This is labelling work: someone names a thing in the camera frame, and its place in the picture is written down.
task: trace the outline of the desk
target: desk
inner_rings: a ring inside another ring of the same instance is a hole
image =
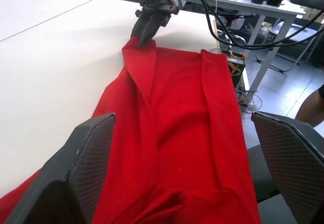
[[[0,41],[91,0],[0,0]]]
[[[0,197],[42,167],[92,116],[124,66],[121,49],[139,8],[92,0],[0,42]],[[180,11],[154,39],[159,47],[211,50],[216,41],[205,23],[203,14]]]
[[[192,3],[199,3],[200,0],[185,0],[187,2],[192,2]],[[209,5],[215,6],[215,0],[205,0]],[[300,8],[300,6],[292,4],[292,3],[287,3],[285,5],[281,5],[280,7],[274,7],[274,6],[269,6],[267,4],[254,4],[249,0],[217,0],[217,6],[222,7],[225,9],[233,9],[233,10],[238,10],[238,11],[247,11],[253,14],[259,14],[259,20],[254,28],[254,31],[250,37],[249,44],[253,44],[258,32],[260,31],[262,22],[264,21],[266,16],[269,17],[275,17],[275,18],[281,18],[284,19],[284,24],[281,27],[281,30],[279,31],[275,41],[278,41],[280,39],[285,38],[287,32],[289,31],[289,28],[293,24],[295,18],[297,15],[304,15],[305,12],[303,9]],[[273,61],[277,51],[278,47],[274,48],[272,51],[269,51],[267,54],[267,57],[265,61],[263,62],[256,78],[254,79],[250,91],[255,92],[264,77],[267,69],[269,68],[271,62]],[[249,55],[250,51],[245,51],[246,56]],[[254,93],[248,93],[249,99],[253,97]]]

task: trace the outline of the metal table leg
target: metal table leg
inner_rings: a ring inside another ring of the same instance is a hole
[[[321,29],[323,28],[323,26],[324,26],[324,23],[320,26],[320,28],[318,29],[318,31],[321,30]],[[320,41],[320,38],[321,38],[322,36],[323,36],[323,33],[319,34],[319,35],[316,37],[315,43],[313,44],[313,47],[312,47],[311,51],[308,53],[308,55],[307,55],[305,61],[308,61],[308,60],[309,60],[310,56],[313,54],[314,49],[315,49],[315,47],[317,46],[317,44],[318,44],[318,42]]]
[[[249,39],[248,44],[254,44],[254,41],[258,36],[258,33],[259,33],[260,29],[261,29],[261,26],[262,26],[262,23],[263,23],[264,19],[265,19],[265,15],[260,15],[259,16],[258,22],[257,22],[257,24],[255,25],[255,27],[253,29],[253,32],[251,34],[251,37]],[[245,53],[245,57],[247,58],[249,53],[250,53],[250,50],[245,50],[244,53]]]
[[[275,26],[277,26],[277,24],[278,24],[279,22],[280,22],[280,18],[278,18],[278,19],[276,20],[276,22],[274,23],[274,25],[272,26],[272,28],[274,28]],[[264,40],[262,41],[262,44],[265,44],[265,43],[269,40],[269,37],[272,37],[270,31],[269,31],[269,32],[267,33],[267,35],[265,36]],[[259,52],[259,51],[257,51],[257,52],[255,53],[255,58],[257,59],[257,62],[261,63],[261,62],[263,62],[263,60],[261,60],[261,59],[259,58],[259,56],[258,56],[258,52]]]
[[[285,38],[286,34],[288,33],[291,25],[293,24],[293,22],[295,20],[295,17],[296,16],[291,16],[284,21],[284,23],[283,23],[283,25],[282,25],[282,27],[274,41],[278,41],[280,39]],[[248,92],[249,100],[252,99],[252,97],[254,95],[253,92],[255,92],[257,90],[258,86],[260,85],[261,80],[263,79],[265,73],[267,72],[267,69],[269,68],[269,66],[270,66],[271,62],[273,61],[275,54],[277,54],[278,50],[279,50],[279,47],[275,47],[275,48],[273,48],[272,51],[268,52],[266,60],[262,64],[256,78],[254,79],[254,81],[251,85],[251,88],[250,88],[250,92]]]

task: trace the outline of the white tabletop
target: white tabletop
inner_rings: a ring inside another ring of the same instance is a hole
[[[139,8],[93,0],[0,42],[0,196],[42,167],[92,116],[124,65],[121,49]],[[216,46],[205,15],[186,11],[172,16],[155,40],[159,47],[197,52]]]
[[[305,12],[300,6],[292,4],[287,1],[283,1],[280,7],[269,6],[264,2],[263,4],[255,4],[252,3],[251,0],[217,0],[219,6],[221,4],[228,4],[232,5],[233,7],[240,6],[242,10],[260,10],[260,11],[267,11],[272,13],[282,13],[282,14],[291,14],[291,15],[304,15]]]
[[[0,41],[91,0],[0,0]]]

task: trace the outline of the table leg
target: table leg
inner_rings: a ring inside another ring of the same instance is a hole
[[[254,43],[254,41],[257,38],[258,33],[259,33],[260,29],[261,29],[261,26],[262,26],[262,23],[263,23],[264,19],[265,19],[265,15],[260,15],[259,16],[259,20],[258,20],[257,24],[255,25],[255,27],[253,29],[253,32],[251,34],[251,37],[249,39],[248,44],[253,44]],[[245,50],[244,53],[245,53],[245,56],[247,58],[249,53],[250,53],[250,50]]]
[[[320,28],[318,29],[318,31],[320,31],[323,28],[323,26],[324,26],[324,23],[320,26]],[[315,43],[313,44],[312,49],[308,53],[308,56],[306,57],[305,62],[308,62],[309,61],[310,56],[313,54],[314,49],[316,48],[316,46],[317,46],[317,44],[318,44],[318,42],[319,42],[319,40],[320,40],[320,38],[322,36],[323,36],[323,34],[319,34],[317,37],[314,37],[314,38],[316,38]]]
[[[295,17],[296,16],[291,16],[291,17],[287,18],[284,21],[284,23],[283,23],[283,25],[282,25],[282,27],[281,27],[281,29],[280,29],[280,31],[279,31],[279,33],[278,33],[278,35],[277,35],[277,37],[276,37],[276,39],[274,41],[278,41],[280,39],[285,38],[285,36],[287,35],[290,27],[292,26],[292,24],[293,24],[293,22],[295,20]],[[267,72],[267,69],[269,68],[269,66],[270,66],[271,62],[273,61],[275,55],[277,54],[278,50],[279,50],[279,47],[274,47],[273,50],[268,52],[265,61],[262,63],[262,66],[260,67],[260,70],[259,70],[256,78],[254,79],[254,81],[252,82],[252,85],[250,87],[251,92],[248,93],[249,100],[252,99],[252,97],[254,95],[253,92],[255,92],[258,89],[258,86],[260,85],[260,82],[262,81],[265,73]]]

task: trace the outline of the red fabric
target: red fabric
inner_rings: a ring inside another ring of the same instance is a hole
[[[117,117],[93,223],[260,223],[225,55],[136,44],[93,115]],[[34,177],[0,200],[2,222]]]

